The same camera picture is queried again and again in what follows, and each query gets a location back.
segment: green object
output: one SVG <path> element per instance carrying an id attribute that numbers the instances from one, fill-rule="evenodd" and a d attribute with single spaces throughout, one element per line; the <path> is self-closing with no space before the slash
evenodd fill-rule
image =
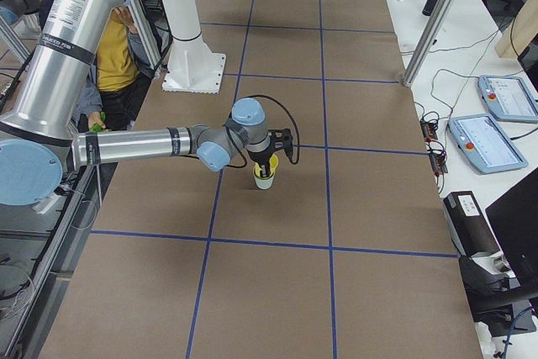
<path id="1" fill-rule="evenodd" d="M 107 118 L 107 115 L 104 113 L 104 111 L 101 111 L 99 113 L 99 118 L 104 122 Z M 103 128 L 101 128 L 101 125 L 99 124 L 93 124 L 93 126 L 90 128 L 90 132 L 103 132 Z"/>

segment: yellow shirt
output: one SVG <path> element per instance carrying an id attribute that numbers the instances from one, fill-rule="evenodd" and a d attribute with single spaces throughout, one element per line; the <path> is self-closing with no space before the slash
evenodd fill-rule
<path id="1" fill-rule="evenodd" d="M 134 82 L 138 76 L 138 68 L 127 45 L 127 30 L 114 11 L 99 42 L 97 57 L 100 92 L 118 91 Z"/>

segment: black pants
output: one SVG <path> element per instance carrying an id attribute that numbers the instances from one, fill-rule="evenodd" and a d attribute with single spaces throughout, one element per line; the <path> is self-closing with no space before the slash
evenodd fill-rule
<path id="1" fill-rule="evenodd" d="M 100 92 L 107 129 L 124 130 L 136 120 L 150 84 L 151 79 L 139 73 L 134 82 L 117 92 Z"/>

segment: table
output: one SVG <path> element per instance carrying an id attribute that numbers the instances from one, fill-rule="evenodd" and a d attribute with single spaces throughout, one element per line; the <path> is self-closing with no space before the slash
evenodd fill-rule
<path id="1" fill-rule="evenodd" d="M 387 0 L 387 2 L 400 50 L 403 53 L 413 50 L 428 21 L 428 18 L 421 13 L 426 0 Z M 441 116 L 448 115 L 449 108 L 430 96 L 432 80 L 441 68 L 455 71 L 463 76 L 502 76 L 517 72 L 516 76 L 523 77 L 526 84 L 534 89 L 517 61 L 501 59 L 497 56 L 494 46 L 500 37 L 497 24 L 481 0 L 456 0 L 431 50 L 458 48 L 472 45 L 480 40 L 487 40 L 472 48 L 430 53 L 413 83 L 414 100 L 424 105 L 426 111 L 435 110 Z M 405 65 L 410 59 L 409 54 L 403 55 Z M 467 81 L 465 78 L 449 73 L 441 73 L 435 79 L 434 94 L 450 105 L 454 105 L 458 100 L 454 107 L 453 116 L 455 117 L 487 112 L 480 99 L 476 79 Z M 524 134 L 535 127 L 533 124 L 505 122 L 501 123 L 501 126 L 509 136 Z M 446 120 L 442 120 L 438 136 L 446 146 L 449 171 L 445 175 L 445 184 L 440 193 L 442 198 L 453 191 L 472 190 L 480 207 L 485 210 L 489 204 L 538 167 L 538 154 L 535 152 L 538 138 L 533 134 L 515 141 L 516 146 L 529 162 L 526 168 L 512 172 L 480 175 L 457 149 L 456 142 L 451 136 L 446 135 L 445 129 Z M 501 340 L 502 338 L 495 338 L 499 350 L 503 349 Z M 511 356 L 521 359 L 535 357 L 535 349 L 538 346 L 537 333 L 516 335 L 513 342 L 514 346 L 510 347 L 509 353 Z"/>
<path id="2" fill-rule="evenodd" d="M 120 163 L 40 357 L 480 358 L 385 0 L 197 5 L 219 95 L 155 82 L 136 128 L 221 125 L 263 92 L 302 161 L 266 192 L 250 170 Z"/>

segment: brown table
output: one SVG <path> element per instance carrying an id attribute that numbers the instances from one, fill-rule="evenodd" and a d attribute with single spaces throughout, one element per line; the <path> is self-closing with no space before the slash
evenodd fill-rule
<path id="1" fill-rule="evenodd" d="M 261 92 L 301 161 L 121 163 L 40 357 L 482 358 L 385 0 L 197 3 L 220 93 L 155 82 L 136 129 Z"/>

